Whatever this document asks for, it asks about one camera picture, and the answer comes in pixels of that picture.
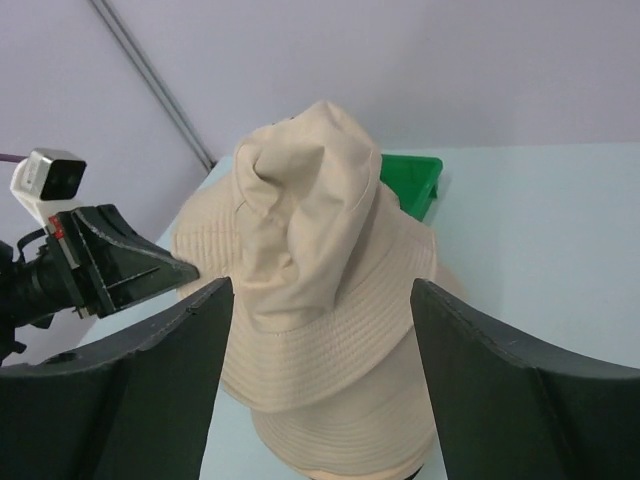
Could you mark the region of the beige logo bucket hat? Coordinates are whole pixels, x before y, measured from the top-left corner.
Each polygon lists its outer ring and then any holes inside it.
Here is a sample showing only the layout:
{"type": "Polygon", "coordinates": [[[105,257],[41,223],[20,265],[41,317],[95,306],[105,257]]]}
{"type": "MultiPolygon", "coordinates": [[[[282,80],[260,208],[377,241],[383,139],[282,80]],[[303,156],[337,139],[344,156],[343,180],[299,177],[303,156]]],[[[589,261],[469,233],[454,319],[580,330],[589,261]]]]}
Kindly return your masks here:
{"type": "Polygon", "coordinates": [[[462,290],[432,260],[244,300],[244,377],[229,388],[292,469],[314,479],[400,479],[423,463],[435,422],[410,307],[418,278],[462,290]]]}

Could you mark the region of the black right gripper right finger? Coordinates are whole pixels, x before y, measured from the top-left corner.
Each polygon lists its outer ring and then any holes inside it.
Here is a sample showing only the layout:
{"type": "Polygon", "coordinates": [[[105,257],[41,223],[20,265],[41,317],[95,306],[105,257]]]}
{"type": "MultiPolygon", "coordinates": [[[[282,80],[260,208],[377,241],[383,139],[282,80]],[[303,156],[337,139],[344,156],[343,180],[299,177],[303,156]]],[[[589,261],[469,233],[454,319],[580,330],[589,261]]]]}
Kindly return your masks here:
{"type": "Polygon", "coordinates": [[[418,279],[411,309],[451,479],[635,479],[639,372],[574,353],[418,279]]]}

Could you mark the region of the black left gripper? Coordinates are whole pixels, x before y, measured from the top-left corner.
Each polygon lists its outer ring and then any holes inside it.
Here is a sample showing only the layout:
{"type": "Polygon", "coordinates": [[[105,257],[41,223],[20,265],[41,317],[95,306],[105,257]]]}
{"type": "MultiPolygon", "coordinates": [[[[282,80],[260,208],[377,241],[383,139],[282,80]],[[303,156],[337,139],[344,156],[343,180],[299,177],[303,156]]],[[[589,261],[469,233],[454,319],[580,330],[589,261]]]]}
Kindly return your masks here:
{"type": "Polygon", "coordinates": [[[48,314],[104,318],[199,278],[198,269],[140,236],[112,204],[48,216],[48,314]]]}

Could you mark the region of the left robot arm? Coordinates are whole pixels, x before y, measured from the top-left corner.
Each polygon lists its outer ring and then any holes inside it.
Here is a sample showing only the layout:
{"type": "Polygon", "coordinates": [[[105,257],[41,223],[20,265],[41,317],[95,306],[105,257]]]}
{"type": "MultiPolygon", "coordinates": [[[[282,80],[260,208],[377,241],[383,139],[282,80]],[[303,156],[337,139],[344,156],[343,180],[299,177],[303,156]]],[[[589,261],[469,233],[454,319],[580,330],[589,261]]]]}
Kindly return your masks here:
{"type": "Polygon", "coordinates": [[[50,216],[1,245],[1,356],[25,351],[17,329],[48,328],[67,309],[104,318],[187,285],[198,269],[140,236],[113,204],[50,216]]]}

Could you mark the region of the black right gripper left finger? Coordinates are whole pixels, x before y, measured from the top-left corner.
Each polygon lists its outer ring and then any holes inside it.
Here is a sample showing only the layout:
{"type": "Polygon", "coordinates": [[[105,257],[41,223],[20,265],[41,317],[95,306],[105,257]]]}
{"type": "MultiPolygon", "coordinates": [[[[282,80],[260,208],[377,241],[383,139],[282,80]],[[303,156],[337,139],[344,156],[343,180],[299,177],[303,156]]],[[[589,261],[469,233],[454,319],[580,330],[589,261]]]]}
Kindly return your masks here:
{"type": "Polygon", "coordinates": [[[196,479],[231,325],[231,281],[38,365],[1,371],[5,479],[196,479]]]}

